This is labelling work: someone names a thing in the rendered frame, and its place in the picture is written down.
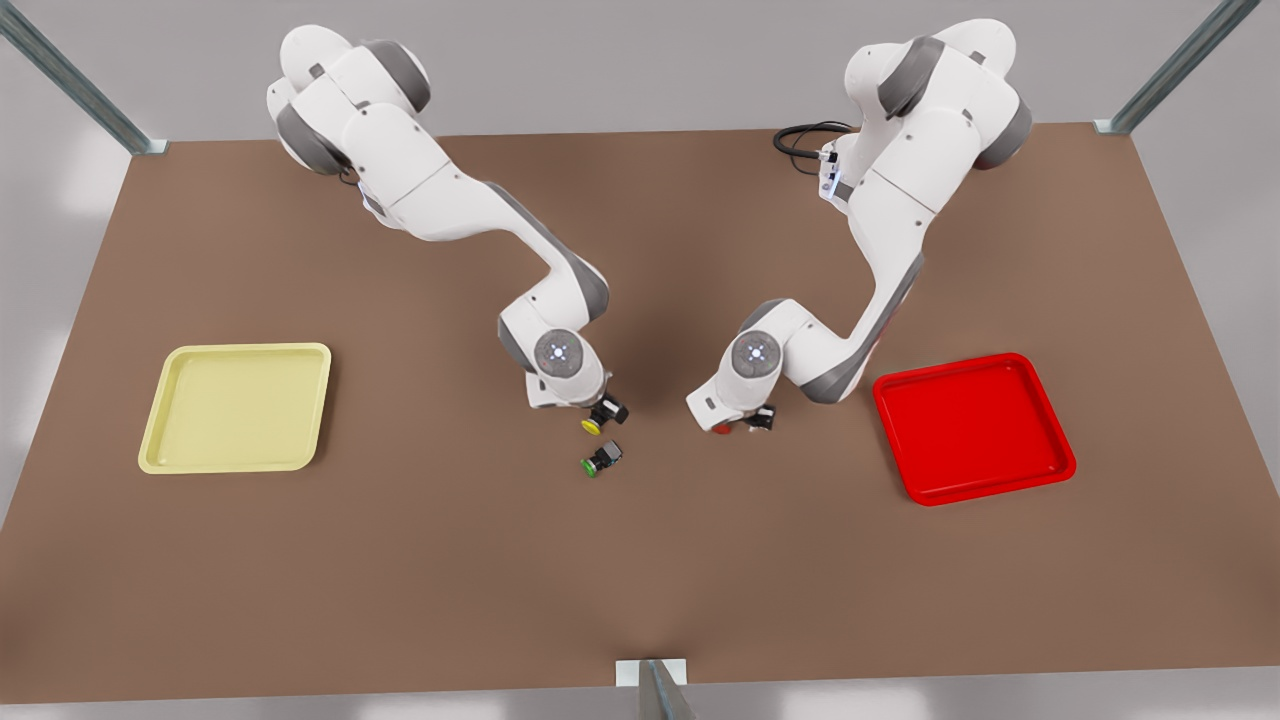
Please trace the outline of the red square tray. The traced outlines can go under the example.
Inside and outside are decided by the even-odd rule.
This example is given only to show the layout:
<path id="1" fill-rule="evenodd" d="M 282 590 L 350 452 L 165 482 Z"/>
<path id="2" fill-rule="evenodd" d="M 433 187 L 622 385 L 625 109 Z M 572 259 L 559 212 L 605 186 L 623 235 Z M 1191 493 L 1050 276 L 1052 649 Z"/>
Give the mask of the red square tray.
<path id="1" fill-rule="evenodd" d="M 1076 459 L 1030 360 L 996 354 L 872 386 L 902 487 L 927 507 L 1064 482 Z"/>

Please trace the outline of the pale yellow square tray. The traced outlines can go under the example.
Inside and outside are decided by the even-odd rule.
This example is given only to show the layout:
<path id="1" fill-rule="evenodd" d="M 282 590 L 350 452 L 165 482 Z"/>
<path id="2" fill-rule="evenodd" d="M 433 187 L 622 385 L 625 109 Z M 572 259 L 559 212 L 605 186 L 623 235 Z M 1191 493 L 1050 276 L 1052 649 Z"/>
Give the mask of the pale yellow square tray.
<path id="1" fill-rule="evenodd" d="M 296 471 L 316 451 L 332 369 L 317 342 L 189 345 L 163 365 L 137 462 L 160 474 Z"/>

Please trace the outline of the yellow-capped black switch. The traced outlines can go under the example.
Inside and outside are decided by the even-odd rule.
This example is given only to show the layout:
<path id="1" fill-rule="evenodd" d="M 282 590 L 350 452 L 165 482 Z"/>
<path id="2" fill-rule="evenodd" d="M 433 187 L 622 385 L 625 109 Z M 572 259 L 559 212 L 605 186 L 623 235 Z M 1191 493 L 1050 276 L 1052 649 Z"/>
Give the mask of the yellow-capped black switch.
<path id="1" fill-rule="evenodd" d="M 616 424 L 626 423 L 628 418 L 628 409 L 612 397 L 604 393 L 591 407 L 588 418 L 581 421 L 581 427 L 586 433 L 591 436 L 599 436 L 607 423 L 613 421 Z"/>

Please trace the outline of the red-capped black switch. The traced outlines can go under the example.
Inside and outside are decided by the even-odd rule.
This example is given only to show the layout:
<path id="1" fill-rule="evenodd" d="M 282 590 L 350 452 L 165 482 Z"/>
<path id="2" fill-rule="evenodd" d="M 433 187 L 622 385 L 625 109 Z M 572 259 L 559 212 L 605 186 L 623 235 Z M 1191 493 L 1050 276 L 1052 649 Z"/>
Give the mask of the red-capped black switch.
<path id="1" fill-rule="evenodd" d="M 776 415 L 774 406 L 763 405 L 750 415 L 714 425 L 710 429 L 710 432 L 718 436 L 728 436 L 740 427 L 745 428 L 748 432 L 772 430 L 774 424 L 774 415 Z"/>

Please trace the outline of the silver frame post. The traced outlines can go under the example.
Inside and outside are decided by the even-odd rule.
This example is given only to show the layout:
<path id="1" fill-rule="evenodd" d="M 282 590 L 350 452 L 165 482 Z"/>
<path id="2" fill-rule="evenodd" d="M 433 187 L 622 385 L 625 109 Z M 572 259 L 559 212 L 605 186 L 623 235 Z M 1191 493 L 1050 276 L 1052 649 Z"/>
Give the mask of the silver frame post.
<path id="1" fill-rule="evenodd" d="M 166 140 L 147 136 L 12 0 L 0 0 L 0 36 L 131 155 L 166 152 Z"/>
<path id="2" fill-rule="evenodd" d="M 1221 0 L 1117 111 L 1093 120 L 1094 132 L 1132 135 L 1261 3 Z"/>
<path id="3" fill-rule="evenodd" d="M 698 720 L 684 696 L 686 659 L 630 659 L 614 662 L 614 685 L 637 689 L 637 720 Z"/>

